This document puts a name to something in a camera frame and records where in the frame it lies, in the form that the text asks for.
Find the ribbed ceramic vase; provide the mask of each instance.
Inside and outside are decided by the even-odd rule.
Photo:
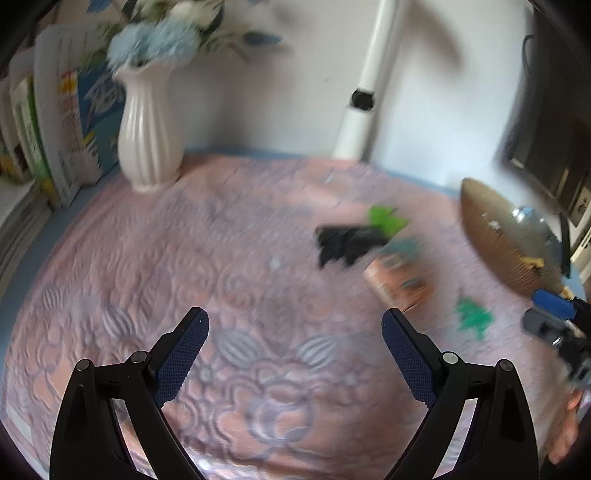
[[[138,193],[165,189],[179,177],[184,145],[167,90],[176,67],[173,62],[152,61],[143,67],[122,66],[114,74],[127,93],[119,163]]]

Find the small box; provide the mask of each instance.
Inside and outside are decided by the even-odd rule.
[[[403,313],[431,295],[431,288],[417,274],[416,266],[399,254],[378,258],[363,276],[387,308]]]

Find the green toy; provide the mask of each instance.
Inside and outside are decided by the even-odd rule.
[[[468,330],[474,328],[476,330],[476,337],[479,340],[484,340],[486,329],[495,320],[492,313],[468,297],[460,298],[456,310],[462,320],[462,325],[459,329]]]
[[[395,215],[395,211],[384,205],[374,205],[369,209],[369,224],[379,228],[388,238],[393,238],[410,223],[406,218]]]

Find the embossed floral pattern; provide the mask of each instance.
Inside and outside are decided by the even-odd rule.
[[[163,412],[209,479],[383,478],[425,408],[381,339],[383,307],[362,277],[375,254],[320,271],[314,241],[318,224],[363,221],[378,202],[396,205],[413,220],[404,234],[425,240],[435,294],[410,320],[467,361],[512,359],[543,436],[558,363],[520,333],[527,303],[478,260],[455,199],[368,166],[209,157],[187,162],[177,185],[153,196],[118,177],[64,234],[12,333],[0,410],[12,438],[47,469],[76,361],[123,361],[201,306],[209,339]],[[485,342],[457,331],[461,289],[496,317]],[[124,405],[117,411],[149,473]]]

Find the quilted bed cover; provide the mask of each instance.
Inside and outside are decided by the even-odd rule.
[[[116,176],[70,225],[18,315],[0,418],[27,459],[48,471],[61,397],[76,362],[121,362],[148,350],[192,306],[209,338],[163,412],[212,480],[382,479],[417,430],[414,401],[381,339],[384,308],[362,273],[318,268],[314,229],[364,222],[376,203],[411,219],[434,287],[407,316],[443,350],[518,368],[538,442],[566,390],[548,348],[523,334],[529,304],[479,260],[458,199],[372,167],[324,160],[187,159],[181,180],[134,194]],[[459,331],[461,294],[495,316],[484,341]],[[453,467],[473,403],[440,472]],[[132,457],[150,473],[125,406]]]

